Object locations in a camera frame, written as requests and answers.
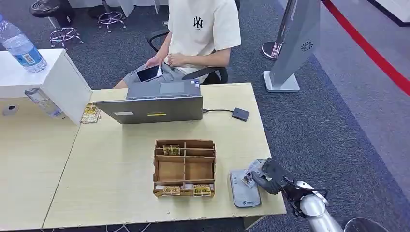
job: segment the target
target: light wood desk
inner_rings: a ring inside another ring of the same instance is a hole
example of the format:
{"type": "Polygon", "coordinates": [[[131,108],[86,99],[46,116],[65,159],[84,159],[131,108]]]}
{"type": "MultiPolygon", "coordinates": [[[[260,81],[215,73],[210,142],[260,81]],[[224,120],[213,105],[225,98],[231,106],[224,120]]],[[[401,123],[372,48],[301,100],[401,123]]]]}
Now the light wood desk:
{"type": "Polygon", "coordinates": [[[0,231],[42,227],[78,129],[28,98],[0,99],[0,231]]]}
{"type": "MultiPolygon", "coordinates": [[[[247,122],[229,112],[209,112],[203,120],[120,125],[102,113],[82,124],[44,228],[248,217],[284,214],[282,195],[261,191],[262,205],[234,206],[229,172],[270,156],[250,83],[202,86],[204,108],[250,111],[247,122]],[[153,190],[153,148],[157,139],[210,139],[216,144],[213,198],[163,197],[153,190]]],[[[125,99],[126,89],[96,90],[93,101],[125,99]]]]}

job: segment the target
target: blue bottle label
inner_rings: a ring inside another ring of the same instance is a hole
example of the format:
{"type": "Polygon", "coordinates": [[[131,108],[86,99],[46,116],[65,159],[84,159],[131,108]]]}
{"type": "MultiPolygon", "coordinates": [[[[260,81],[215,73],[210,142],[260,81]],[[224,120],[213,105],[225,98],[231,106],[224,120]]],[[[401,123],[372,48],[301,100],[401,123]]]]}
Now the blue bottle label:
{"type": "Polygon", "coordinates": [[[21,65],[25,67],[39,63],[42,58],[40,53],[35,47],[33,47],[33,49],[26,54],[13,55],[13,56],[21,65]]]}

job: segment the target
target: smartphone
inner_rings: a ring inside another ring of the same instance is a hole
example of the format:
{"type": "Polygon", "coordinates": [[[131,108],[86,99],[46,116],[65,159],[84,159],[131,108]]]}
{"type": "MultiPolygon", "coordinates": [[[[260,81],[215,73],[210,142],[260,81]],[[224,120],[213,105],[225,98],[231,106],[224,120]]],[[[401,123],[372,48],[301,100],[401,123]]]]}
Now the smartphone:
{"type": "Polygon", "coordinates": [[[151,68],[147,68],[137,72],[138,77],[140,78],[140,82],[149,81],[155,78],[158,74],[159,65],[153,66],[151,68]]]}

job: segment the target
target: robotic hand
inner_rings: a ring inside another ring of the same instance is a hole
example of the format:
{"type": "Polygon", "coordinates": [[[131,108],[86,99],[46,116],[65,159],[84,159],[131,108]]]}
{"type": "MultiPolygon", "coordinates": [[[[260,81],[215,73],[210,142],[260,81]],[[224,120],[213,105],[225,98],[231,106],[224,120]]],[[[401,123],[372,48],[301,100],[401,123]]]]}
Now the robotic hand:
{"type": "Polygon", "coordinates": [[[251,172],[252,179],[269,194],[282,192],[296,216],[306,218],[313,232],[343,232],[341,226],[327,212],[327,191],[314,189],[294,177],[273,159],[267,158],[261,172],[251,172]]]}

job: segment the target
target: white cabinet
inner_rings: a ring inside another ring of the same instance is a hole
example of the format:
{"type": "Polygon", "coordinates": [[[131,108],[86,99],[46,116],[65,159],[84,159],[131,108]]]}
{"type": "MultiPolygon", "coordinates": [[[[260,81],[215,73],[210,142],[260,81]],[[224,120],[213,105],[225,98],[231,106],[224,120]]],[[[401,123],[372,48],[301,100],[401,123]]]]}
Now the white cabinet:
{"type": "Polygon", "coordinates": [[[373,0],[403,23],[410,23],[410,0],[373,0]]]}
{"type": "MultiPolygon", "coordinates": [[[[168,0],[106,0],[109,6],[120,6],[128,17],[134,9],[134,6],[155,6],[155,11],[158,10],[161,5],[168,5],[168,0]]],[[[70,5],[74,8],[93,7],[101,5],[101,0],[69,0],[70,5]]]]}
{"type": "Polygon", "coordinates": [[[24,98],[40,88],[76,124],[80,123],[92,91],[64,49],[39,50],[47,61],[38,73],[25,70],[7,51],[0,51],[0,99],[24,98]]]}

